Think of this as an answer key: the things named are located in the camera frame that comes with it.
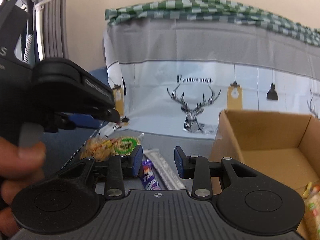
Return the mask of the person's left hand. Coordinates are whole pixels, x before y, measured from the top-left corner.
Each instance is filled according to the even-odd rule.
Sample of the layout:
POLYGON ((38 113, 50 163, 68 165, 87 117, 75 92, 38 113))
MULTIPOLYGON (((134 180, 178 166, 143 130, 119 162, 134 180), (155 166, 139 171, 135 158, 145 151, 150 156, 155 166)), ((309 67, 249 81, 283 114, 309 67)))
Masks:
POLYGON ((11 204, 23 188, 44 178, 43 165, 46 147, 38 142, 31 147, 17 147, 1 138, 1 197, 7 207, 1 210, 1 233, 12 237, 18 226, 12 215, 11 204))

